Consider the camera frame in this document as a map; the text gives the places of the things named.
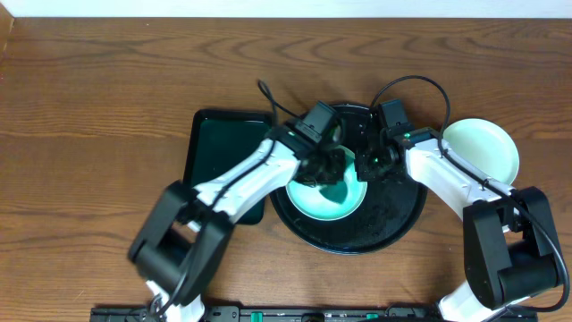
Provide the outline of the pale green plate bottom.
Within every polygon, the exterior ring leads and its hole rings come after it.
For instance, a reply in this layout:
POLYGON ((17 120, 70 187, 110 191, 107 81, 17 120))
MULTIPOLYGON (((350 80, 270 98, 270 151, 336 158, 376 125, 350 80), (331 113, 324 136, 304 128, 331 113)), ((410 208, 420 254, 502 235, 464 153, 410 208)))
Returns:
POLYGON ((496 123, 468 118, 448 126, 443 137, 469 163, 499 182, 512 184, 520 158, 514 140, 496 123))

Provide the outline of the pale green plate top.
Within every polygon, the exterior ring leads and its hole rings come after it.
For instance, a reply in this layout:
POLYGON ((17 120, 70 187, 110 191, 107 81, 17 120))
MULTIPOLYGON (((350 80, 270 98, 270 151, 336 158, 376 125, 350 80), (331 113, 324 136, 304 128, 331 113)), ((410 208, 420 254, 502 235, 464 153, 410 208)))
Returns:
POLYGON ((303 215, 319 221, 335 221, 353 213, 366 196, 367 183, 357 178, 355 154, 341 146, 345 153, 345 170, 341 182, 310 187, 290 182, 286 191, 290 202, 303 215))

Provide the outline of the green wavy sponge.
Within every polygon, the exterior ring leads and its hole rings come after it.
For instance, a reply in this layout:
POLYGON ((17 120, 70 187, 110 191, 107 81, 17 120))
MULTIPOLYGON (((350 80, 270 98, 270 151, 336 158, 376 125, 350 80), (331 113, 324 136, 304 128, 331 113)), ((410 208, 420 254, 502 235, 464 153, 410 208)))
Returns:
POLYGON ((320 184, 318 186, 318 191, 325 199, 336 204, 343 204, 348 197, 349 187, 344 181, 340 181, 336 183, 320 184))

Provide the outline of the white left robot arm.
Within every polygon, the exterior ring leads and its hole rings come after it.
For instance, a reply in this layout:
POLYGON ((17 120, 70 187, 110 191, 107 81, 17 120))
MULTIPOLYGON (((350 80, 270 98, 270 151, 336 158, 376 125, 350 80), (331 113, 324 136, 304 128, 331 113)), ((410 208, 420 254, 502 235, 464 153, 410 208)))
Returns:
POLYGON ((217 178, 194 187, 170 184, 128 251, 154 294, 148 317, 201 319, 199 296, 220 266, 236 224, 292 181, 314 186, 341 181, 343 135, 338 112, 318 102, 303 117, 272 128, 249 157, 217 178))

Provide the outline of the pale green plate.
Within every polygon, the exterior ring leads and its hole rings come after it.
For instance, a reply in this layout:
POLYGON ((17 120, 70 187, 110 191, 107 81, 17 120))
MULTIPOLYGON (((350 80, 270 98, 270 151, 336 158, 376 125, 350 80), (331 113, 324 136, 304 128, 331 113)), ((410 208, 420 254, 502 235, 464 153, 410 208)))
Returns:
POLYGON ((353 213, 366 196, 367 183, 357 178, 355 154, 341 146, 345 153, 345 170, 341 182, 310 187, 290 182, 286 191, 290 202, 303 215, 319 221, 335 221, 353 213))
POLYGON ((443 137, 469 163, 499 182, 512 184, 520 158, 514 140, 496 123, 468 118, 448 126, 443 137))

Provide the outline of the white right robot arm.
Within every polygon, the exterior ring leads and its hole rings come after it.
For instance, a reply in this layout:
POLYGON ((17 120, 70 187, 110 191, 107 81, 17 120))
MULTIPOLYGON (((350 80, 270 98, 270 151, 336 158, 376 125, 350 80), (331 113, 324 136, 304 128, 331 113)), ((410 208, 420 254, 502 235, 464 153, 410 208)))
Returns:
POLYGON ((465 282, 437 304, 446 321, 493 321, 534 313, 524 301, 561 287, 550 307, 568 300, 571 278, 549 201, 535 187, 517 190, 460 157, 431 129, 416 129, 399 100, 370 112, 356 153, 360 181, 401 175, 435 193, 463 224, 465 282))

